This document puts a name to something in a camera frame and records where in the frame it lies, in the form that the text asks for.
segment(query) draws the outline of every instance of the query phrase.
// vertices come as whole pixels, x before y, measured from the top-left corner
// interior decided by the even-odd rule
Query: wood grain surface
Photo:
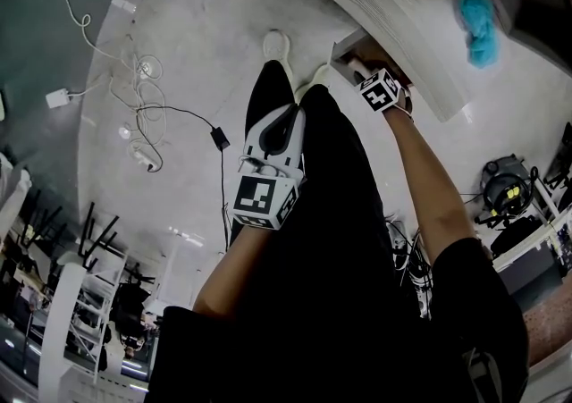
[[[494,93],[495,81],[515,67],[514,59],[500,59],[483,70],[468,62],[458,0],[334,1],[400,65],[442,122],[472,99]]]

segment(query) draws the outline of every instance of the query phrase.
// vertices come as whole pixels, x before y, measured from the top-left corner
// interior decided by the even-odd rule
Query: gray floor
[[[223,127],[231,142],[224,152],[228,199],[244,141],[248,98],[264,63],[265,33],[283,29],[290,35],[296,87],[327,61],[332,44],[356,27],[330,0],[140,0],[130,33],[138,55],[153,54],[163,63],[159,84],[167,104],[200,113]],[[471,103],[441,123],[413,90],[416,124],[463,193],[478,191],[486,162],[512,153],[537,165],[542,174],[572,117],[572,79],[501,33],[499,37],[500,64],[511,67],[501,72],[493,65],[487,72],[493,95],[488,88],[474,93]],[[125,43],[124,50],[130,46]],[[119,52],[116,43],[108,47]],[[92,74],[105,69],[105,62],[95,64]],[[117,64],[113,69],[118,78],[114,90],[134,105],[129,72]],[[538,78],[534,90],[526,85],[532,74]],[[400,214],[415,229],[391,131],[339,76],[331,73],[330,81],[333,96],[362,138],[386,214]],[[157,95],[144,98],[155,101]],[[172,229],[196,233],[204,241],[203,253],[221,251],[220,156],[203,122],[169,113],[166,137],[158,148],[164,168],[149,174],[129,157],[127,143],[118,134],[119,127],[133,126],[132,113],[106,90],[86,98],[82,119],[82,207],[94,200],[105,212],[118,214],[120,236],[150,264],[158,263],[173,245]],[[160,129],[153,126],[151,134]],[[332,175],[339,175],[337,163],[332,161]],[[476,210],[478,204],[469,207]]]
[[[90,13],[94,37],[111,0],[71,0],[81,17]],[[92,50],[72,22],[64,0],[2,0],[0,91],[6,120],[0,122],[0,150],[24,164],[43,205],[63,206],[78,219],[77,135],[79,104],[50,111],[45,95],[59,88],[85,88]]]

